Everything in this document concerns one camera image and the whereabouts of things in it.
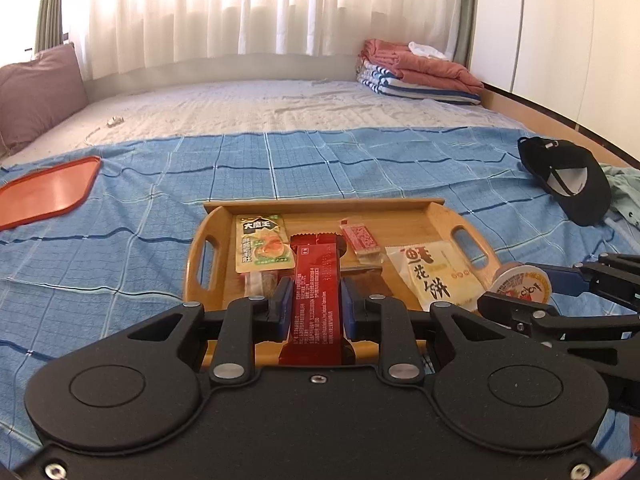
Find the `folded blue striped blanket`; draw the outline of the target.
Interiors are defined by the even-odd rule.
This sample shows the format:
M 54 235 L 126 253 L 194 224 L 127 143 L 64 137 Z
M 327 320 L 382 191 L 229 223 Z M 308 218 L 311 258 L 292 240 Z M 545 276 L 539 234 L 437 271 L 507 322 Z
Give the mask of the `folded blue striped blanket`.
M 452 105 L 480 105 L 480 95 L 477 93 L 409 84 L 397 78 L 387 68 L 367 60 L 358 61 L 356 79 L 380 96 L 416 101 L 433 100 Z

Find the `red long snack packet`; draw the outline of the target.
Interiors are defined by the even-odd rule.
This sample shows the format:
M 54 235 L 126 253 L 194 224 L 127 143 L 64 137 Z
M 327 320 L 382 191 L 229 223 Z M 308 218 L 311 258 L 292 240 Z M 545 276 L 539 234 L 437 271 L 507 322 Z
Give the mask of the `red long snack packet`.
M 355 363 L 344 336 L 340 259 L 345 242 L 335 233 L 296 234 L 294 297 L 283 366 L 340 366 Z

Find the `blue checked bed cover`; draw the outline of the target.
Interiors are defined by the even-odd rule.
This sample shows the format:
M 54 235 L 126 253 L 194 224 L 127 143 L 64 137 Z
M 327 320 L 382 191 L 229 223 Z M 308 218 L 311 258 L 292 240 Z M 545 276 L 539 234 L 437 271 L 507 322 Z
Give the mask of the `blue checked bed cover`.
M 582 228 L 521 165 L 521 130 L 361 128 L 176 136 L 96 148 L 88 197 L 1 235 L 1 461 L 38 450 L 24 409 L 43 364 L 179 301 L 209 200 L 440 197 L 501 261 L 570 266 L 636 252 L 618 214 Z

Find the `orange plastic tray lid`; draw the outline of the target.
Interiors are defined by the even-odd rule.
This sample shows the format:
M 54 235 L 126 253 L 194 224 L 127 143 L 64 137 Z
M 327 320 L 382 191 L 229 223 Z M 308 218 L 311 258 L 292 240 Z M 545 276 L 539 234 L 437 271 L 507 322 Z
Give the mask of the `orange plastic tray lid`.
M 87 156 L 31 172 L 2 185 L 2 231 L 76 209 L 89 197 L 101 165 L 99 156 Z

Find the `teal clothing heap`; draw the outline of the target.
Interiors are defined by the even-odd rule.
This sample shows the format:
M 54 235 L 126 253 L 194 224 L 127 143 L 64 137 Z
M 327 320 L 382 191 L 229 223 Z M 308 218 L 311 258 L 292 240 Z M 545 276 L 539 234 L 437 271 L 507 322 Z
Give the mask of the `teal clothing heap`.
M 639 227 L 640 171 L 601 164 L 601 169 L 611 188 L 611 208 L 617 211 L 631 226 Z

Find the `yellow orange snack pouch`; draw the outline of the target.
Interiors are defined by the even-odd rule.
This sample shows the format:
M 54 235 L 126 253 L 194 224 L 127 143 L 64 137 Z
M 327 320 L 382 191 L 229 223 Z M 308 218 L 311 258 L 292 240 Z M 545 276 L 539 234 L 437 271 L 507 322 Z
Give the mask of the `yellow orange snack pouch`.
M 278 214 L 239 214 L 235 231 L 235 271 L 239 274 L 294 268 L 294 252 Z

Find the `mauve pillow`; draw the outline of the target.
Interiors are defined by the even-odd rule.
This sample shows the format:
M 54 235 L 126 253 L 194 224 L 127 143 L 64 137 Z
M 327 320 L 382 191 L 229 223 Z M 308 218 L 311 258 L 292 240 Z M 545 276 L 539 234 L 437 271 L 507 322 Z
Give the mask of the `mauve pillow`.
M 71 42 L 2 66 L 1 156 L 16 154 L 88 104 Z

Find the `wooden serving tray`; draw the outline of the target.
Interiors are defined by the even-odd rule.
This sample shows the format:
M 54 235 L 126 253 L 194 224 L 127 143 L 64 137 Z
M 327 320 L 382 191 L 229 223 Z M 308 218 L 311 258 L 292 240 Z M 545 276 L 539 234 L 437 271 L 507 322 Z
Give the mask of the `wooden serving tray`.
M 263 200 L 208 202 L 205 219 L 195 232 L 186 260 L 183 299 L 198 301 L 205 310 L 221 310 L 243 296 L 241 274 L 235 271 L 236 231 L 239 218 L 283 221 L 286 234 L 308 244 L 325 242 L 341 234 L 341 222 L 363 223 L 381 246 L 407 246 L 411 242 L 449 242 L 466 263 L 454 234 L 464 231 L 486 262 L 471 266 L 471 273 L 487 287 L 500 262 L 483 235 L 460 214 L 444 206 L 441 198 L 362 198 L 361 200 Z

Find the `round jelly cup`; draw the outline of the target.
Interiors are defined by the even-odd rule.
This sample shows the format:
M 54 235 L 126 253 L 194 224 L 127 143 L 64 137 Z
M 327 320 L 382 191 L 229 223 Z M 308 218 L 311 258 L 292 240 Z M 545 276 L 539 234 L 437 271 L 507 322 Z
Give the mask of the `round jelly cup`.
M 490 292 L 515 299 L 546 304 L 552 293 L 548 274 L 528 263 L 508 262 L 497 270 Z

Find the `folded red blanket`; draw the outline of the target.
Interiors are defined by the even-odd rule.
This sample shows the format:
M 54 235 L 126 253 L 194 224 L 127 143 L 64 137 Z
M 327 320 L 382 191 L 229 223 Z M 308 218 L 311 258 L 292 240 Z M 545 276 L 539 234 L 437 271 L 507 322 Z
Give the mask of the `folded red blanket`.
M 484 84 L 463 65 L 413 54 L 406 44 L 368 39 L 360 58 L 389 70 L 407 84 L 480 94 Z

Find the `white curtain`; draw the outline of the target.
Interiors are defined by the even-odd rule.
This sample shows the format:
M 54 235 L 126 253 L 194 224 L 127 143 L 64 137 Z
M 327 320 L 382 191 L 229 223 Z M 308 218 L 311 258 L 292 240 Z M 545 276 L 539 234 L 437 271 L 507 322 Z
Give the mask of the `white curtain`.
M 457 36 L 460 0 L 63 0 L 88 79 L 226 55 L 354 55 L 368 39 Z

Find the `red label cracker packet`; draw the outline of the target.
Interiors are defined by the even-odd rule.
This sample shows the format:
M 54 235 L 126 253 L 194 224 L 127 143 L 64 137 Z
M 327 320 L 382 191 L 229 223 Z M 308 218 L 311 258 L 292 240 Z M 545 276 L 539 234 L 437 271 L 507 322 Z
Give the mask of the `red label cracker packet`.
M 340 222 L 340 229 L 361 264 L 380 266 L 383 263 L 383 249 L 363 221 L 345 218 Z

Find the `black baseball cap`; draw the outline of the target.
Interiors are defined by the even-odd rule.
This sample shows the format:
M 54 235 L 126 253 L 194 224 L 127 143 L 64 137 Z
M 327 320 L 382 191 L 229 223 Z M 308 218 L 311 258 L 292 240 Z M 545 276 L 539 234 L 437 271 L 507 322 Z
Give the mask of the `black baseball cap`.
M 578 226 L 594 226 L 604 218 L 612 192 L 589 150 L 570 141 L 521 136 L 518 154 L 526 170 Z

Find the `brown peanut snack packet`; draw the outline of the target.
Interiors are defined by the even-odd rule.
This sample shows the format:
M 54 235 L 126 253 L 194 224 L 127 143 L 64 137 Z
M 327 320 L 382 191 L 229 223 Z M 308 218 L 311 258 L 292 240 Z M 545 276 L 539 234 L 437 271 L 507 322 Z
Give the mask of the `brown peanut snack packet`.
M 382 264 L 355 264 L 343 266 L 341 278 L 350 278 L 362 296 L 383 295 L 392 296 L 393 291 L 383 278 Z

